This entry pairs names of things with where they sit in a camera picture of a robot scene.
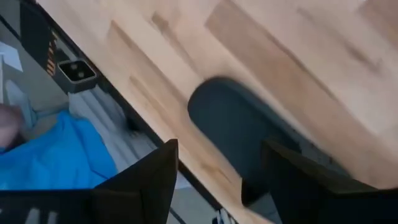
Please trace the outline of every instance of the wood grain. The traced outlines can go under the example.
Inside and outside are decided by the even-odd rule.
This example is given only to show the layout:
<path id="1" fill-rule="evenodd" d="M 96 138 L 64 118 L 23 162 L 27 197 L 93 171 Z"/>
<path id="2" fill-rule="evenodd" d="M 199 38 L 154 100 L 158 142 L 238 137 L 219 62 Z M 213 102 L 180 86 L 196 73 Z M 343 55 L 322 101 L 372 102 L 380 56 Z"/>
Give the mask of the wood grain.
<path id="1" fill-rule="evenodd" d="M 240 223 L 241 179 L 190 121 L 204 80 L 237 80 L 357 180 L 398 186 L 394 0 L 37 0 Z"/>

